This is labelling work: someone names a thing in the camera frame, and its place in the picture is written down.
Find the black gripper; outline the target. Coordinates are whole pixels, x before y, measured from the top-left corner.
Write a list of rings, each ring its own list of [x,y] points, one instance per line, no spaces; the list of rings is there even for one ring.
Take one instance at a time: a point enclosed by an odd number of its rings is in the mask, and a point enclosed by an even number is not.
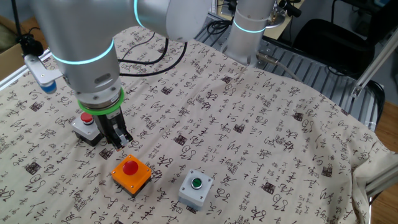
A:
[[[124,120],[120,110],[110,114],[93,115],[100,133],[106,138],[106,143],[115,151],[120,151],[132,140],[132,136],[125,130]]]

